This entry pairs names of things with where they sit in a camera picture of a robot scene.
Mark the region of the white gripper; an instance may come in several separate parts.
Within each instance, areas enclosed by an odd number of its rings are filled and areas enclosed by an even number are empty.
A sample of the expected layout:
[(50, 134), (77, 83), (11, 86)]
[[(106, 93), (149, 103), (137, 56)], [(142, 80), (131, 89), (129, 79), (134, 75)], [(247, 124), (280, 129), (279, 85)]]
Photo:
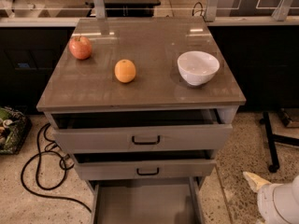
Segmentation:
[(258, 192), (258, 209), (266, 224), (299, 224), (299, 175), (288, 184), (270, 184), (251, 172), (243, 176)]

